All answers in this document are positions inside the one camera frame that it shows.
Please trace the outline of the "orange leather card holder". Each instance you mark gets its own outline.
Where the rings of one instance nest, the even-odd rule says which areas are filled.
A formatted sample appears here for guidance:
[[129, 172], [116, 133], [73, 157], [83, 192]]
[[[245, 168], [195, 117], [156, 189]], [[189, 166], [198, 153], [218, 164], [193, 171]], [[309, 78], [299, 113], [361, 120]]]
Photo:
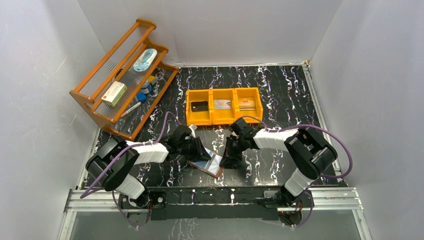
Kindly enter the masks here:
[[220, 166], [223, 156], [208, 148], [206, 148], [205, 151], [210, 156], [209, 160], [200, 160], [196, 162], [187, 160], [187, 163], [193, 168], [198, 169], [217, 179], [224, 169], [222, 166]]

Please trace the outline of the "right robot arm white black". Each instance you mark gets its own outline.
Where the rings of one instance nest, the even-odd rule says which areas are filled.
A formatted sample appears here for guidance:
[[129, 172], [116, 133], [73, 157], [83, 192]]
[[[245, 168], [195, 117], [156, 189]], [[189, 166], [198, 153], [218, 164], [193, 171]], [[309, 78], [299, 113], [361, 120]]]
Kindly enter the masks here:
[[248, 149], [286, 150], [296, 165], [295, 171], [274, 195], [288, 207], [295, 207], [302, 193], [338, 158], [337, 151], [315, 126], [295, 127], [293, 135], [284, 130], [254, 127], [243, 118], [231, 124], [232, 135], [226, 138], [221, 167], [241, 161]]

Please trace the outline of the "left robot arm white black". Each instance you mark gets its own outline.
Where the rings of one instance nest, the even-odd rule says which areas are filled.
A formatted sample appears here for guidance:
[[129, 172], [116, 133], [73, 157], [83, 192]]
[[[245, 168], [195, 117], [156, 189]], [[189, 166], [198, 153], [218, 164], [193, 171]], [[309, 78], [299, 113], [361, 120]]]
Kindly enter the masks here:
[[131, 169], [139, 164], [163, 163], [174, 156], [183, 156], [190, 162], [209, 161], [210, 154], [193, 132], [188, 126], [179, 125], [159, 141], [131, 142], [113, 137], [105, 151], [91, 157], [85, 168], [105, 191], [126, 195], [135, 207], [144, 208], [150, 200], [149, 190], [130, 175]]

